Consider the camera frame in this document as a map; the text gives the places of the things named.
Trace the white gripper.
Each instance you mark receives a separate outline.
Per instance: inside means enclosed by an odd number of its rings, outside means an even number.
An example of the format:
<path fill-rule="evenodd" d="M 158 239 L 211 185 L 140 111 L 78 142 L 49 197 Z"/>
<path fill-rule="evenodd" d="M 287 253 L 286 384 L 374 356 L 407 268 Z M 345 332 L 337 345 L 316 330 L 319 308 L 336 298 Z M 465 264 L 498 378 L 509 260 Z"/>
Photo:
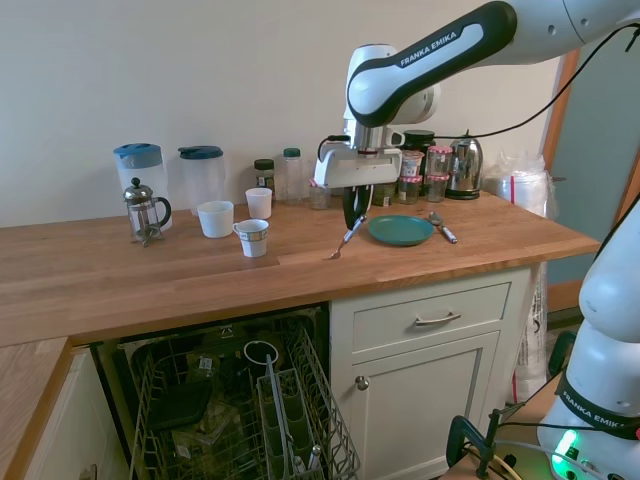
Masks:
<path fill-rule="evenodd" d="M 323 148 L 316 162 L 313 180 L 317 186 L 343 191 L 343 214 L 348 230 L 365 215 L 371 205 L 373 186 L 395 182 L 401 173 L 402 152 L 383 149 L 373 157 L 361 156 L 345 147 Z"/>

